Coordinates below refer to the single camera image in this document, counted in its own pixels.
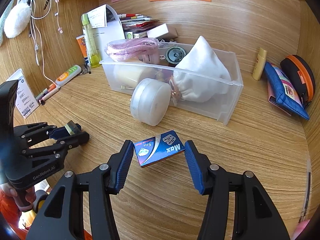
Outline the white printed manual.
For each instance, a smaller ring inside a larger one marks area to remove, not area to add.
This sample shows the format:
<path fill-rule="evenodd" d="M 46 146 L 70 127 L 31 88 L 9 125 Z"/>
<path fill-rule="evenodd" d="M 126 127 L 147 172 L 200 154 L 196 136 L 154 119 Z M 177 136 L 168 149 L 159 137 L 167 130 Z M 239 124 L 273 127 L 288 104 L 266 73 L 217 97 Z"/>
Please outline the white printed manual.
<path fill-rule="evenodd" d="M 18 80 L 16 108 L 23 118 L 26 119 L 33 111 L 35 111 L 35 109 L 37 109 L 37 107 L 39 107 L 39 103 L 33 95 L 21 68 L 7 78 L 7 81 L 12 80 Z"/>

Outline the white orange lotion tube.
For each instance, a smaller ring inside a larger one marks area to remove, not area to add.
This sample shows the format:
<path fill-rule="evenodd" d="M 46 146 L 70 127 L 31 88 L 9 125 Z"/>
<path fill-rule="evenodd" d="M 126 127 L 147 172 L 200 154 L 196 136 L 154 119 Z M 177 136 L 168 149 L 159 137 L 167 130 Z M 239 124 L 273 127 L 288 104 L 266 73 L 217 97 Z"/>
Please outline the white orange lotion tube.
<path fill-rule="evenodd" d="M 82 69 L 79 65 L 73 65 L 71 68 L 69 68 L 67 71 L 62 73 L 55 80 L 55 84 L 58 85 L 59 87 L 63 87 L 65 84 L 67 84 L 73 78 L 78 76 L 81 72 L 82 72 Z"/>

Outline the white small box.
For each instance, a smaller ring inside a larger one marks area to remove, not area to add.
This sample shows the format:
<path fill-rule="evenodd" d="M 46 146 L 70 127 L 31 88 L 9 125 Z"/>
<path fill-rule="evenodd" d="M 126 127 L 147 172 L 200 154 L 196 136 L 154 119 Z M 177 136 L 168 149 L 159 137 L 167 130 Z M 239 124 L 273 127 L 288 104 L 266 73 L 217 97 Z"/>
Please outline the white small box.
<path fill-rule="evenodd" d="M 147 31 L 149 38 L 157 38 L 163 40 L 175 39 L 178 37 L 176 29 L 172 25 L 166 23 L 161 24 Z"/>

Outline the pens and markers group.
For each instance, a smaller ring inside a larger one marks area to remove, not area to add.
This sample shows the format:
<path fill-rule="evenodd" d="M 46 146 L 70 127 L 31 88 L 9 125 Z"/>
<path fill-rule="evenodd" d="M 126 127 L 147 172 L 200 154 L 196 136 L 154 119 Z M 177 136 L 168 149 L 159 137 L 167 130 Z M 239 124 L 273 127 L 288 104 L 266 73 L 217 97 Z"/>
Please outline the pens and markers group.
<path fill-rule="evenodd" d="M 44 105 L 45 102 L 55 93 L 57 93 L 60 90 L 59 86 L 56 86 L 56 84 L 52 83 L 49 88 L 44 89 L 37 97 L 36 101 Z"/>

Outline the orange sunscreen tube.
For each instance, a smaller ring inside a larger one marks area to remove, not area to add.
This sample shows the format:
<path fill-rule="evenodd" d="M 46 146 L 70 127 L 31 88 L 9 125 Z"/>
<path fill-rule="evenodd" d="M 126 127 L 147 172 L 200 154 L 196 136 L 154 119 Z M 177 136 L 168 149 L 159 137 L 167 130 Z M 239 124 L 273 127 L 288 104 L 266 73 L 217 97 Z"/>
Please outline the orange sunscreen tube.
<path fill-rule="evenodd" d="M 84 61 L 85 61 L 86 63 L 88 63 L 88 56 L 87 56 L 87 48 L 86 48 L 86 43 L 85 43 L 85 36 L 84 36 L 84 35 L 78 36 L 78 37 L 76 38 L 76 41 L 77 41 L 77 43 L 78 43 L 78 45 L 79 45 L 79 48 L 80 48 L 80 50 L 81 50 L 81 53 L 82 53 L 82 55 L 83 55 L 83 57 L 84 57 Z"/>

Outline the yellow green spray bottle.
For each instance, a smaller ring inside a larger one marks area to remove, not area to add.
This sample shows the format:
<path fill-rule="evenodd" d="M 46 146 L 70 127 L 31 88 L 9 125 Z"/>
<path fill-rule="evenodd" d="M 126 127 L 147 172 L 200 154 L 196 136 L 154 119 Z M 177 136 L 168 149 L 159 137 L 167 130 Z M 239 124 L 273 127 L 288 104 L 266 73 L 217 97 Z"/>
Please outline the yellow green spray bottle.
<path fill-rule="evenodd" d="M 100 56 L 95 45 L 93 29 L 86 13 L 81 15 L 81 22 L 90 66 L 91 68 L 97 68 L 100 66 Z"/>

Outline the white cloth pouch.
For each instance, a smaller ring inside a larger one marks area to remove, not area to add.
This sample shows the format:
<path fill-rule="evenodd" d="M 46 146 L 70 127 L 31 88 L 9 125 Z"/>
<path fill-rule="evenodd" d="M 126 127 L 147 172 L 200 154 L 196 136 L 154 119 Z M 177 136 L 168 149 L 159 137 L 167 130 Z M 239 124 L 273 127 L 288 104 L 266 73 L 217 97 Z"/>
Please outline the white cloth pouch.
<path fill-rule="evenodd" d="M 181 99 L 203 103 L 216 95 L 226 94 L 231 81 L 227 68 L 203 36 L 199 36 L 189 53 L 173 72 Z"/>

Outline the dark green spray bottle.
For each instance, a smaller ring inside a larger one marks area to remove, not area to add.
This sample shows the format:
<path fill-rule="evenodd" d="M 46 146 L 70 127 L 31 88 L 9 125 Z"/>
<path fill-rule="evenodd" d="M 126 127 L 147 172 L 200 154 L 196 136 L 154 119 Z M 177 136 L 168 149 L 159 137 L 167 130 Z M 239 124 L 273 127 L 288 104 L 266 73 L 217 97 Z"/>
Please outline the dark green spray bottle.
<path fill-rule="evenodd" d="M 65 129 L 70 135 L 79 134 L 81 132 L 81 129 L 72 120 L 65 124 Z"/>

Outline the yellow small lotion bottle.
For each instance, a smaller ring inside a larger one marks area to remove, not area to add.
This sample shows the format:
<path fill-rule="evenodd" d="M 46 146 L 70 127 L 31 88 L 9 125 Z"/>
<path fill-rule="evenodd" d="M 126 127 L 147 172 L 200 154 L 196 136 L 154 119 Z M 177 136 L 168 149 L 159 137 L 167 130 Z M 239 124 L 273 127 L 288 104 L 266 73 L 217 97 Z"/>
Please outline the yellow small lotion bottle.
<path fill-rule="evenodd" d="M 263 70 L 264 70 L 264 66 L 266 63 L 266 58 L 267 58 L 267 51 L 264 50 L 263 48 L 259 49 L 259 52 L 257 54 L 257 58 L 256 58 L 256 62 L 254 65 L 254 69 L 252 72 L 252 77 L 253 79 L 255 79 L 256 81 L 259 81 Z"/>

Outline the white fluffy plush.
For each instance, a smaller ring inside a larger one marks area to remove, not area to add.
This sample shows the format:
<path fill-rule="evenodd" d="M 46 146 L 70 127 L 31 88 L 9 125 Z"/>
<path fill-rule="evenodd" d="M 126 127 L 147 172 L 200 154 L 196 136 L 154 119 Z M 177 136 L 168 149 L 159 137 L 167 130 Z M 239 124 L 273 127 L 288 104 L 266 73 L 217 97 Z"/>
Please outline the white fluffy plush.
<path fill-rule="evenodd" d="M 4 21 L 4 33 L 7 38 L 15 38 L 27 27 L 31 18 L 31 7 L 27 0 L 20 0 L 9 12 Z"/>

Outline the frosted round container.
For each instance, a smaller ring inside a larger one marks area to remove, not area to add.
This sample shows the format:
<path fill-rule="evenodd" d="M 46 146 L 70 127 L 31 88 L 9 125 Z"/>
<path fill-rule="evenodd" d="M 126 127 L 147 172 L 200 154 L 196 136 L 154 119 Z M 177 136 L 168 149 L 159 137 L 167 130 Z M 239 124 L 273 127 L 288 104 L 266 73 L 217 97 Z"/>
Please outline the frosted round container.
<path fill-rule="evenodd" d="M 130 101 L 134 119 L 157 126 L 166 114 L 171 98 L 168 83 L 151 78 L 143 79 L 135 88 Z"/>

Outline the blue Max staples box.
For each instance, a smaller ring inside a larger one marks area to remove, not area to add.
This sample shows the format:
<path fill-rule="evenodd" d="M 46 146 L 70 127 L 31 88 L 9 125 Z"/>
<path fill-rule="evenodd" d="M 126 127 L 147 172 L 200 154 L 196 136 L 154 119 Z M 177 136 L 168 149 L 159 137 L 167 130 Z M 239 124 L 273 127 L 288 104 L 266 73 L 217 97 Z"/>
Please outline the blue Max staples box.
<path fill-rule="evenodd" d="M 174 130 L 135 142 L 134 147 L 140 167 L 147 167 L 184 151 L 184 144 Z"/>

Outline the pink round case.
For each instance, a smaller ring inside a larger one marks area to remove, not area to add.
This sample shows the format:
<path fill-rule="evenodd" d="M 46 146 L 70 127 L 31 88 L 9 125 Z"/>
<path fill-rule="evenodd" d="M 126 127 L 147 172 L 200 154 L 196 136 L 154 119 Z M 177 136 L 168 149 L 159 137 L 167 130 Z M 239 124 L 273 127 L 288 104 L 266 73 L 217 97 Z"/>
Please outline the pink round case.
<path fill-rule="evenodd" d="M 186 51 L 179 46 L 173 46 L 167 49 L 165 52 L 165 59 L 169 66 L 175 67 L 186 56 Z"/>

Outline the clear plastic storage bin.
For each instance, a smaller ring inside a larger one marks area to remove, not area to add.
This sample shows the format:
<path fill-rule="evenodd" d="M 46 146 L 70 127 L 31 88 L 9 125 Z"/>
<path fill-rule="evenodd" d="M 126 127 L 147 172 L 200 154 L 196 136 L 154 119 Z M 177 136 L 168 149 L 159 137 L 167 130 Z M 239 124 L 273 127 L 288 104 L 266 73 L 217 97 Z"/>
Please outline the clear plastic storage bin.
<path fill-rule="evenodd" d="M 243 89 L 236 55 L 155 38 L 116 40 L 105 47 L 103 69 L 112 90 L 131 95 L 134 119 L 158 125 L 169 106 L 227 124 Z"/>

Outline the beige powder jar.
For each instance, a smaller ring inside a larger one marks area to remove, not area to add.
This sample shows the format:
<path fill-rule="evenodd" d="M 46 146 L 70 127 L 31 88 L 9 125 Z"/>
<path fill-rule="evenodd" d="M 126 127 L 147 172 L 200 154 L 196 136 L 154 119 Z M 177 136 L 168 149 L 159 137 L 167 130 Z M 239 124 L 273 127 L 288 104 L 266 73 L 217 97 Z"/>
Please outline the beige powder jar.
<path fill-rule="evenodd" d="M 126 87 L 136 88 L 140 81 L 155 75 L 151 68 L 141 66 L 143 62 L 139 59 L 126 60 L 125 63 L 129 64 L 115 65 L 113 73 L 115 79 Z"/>

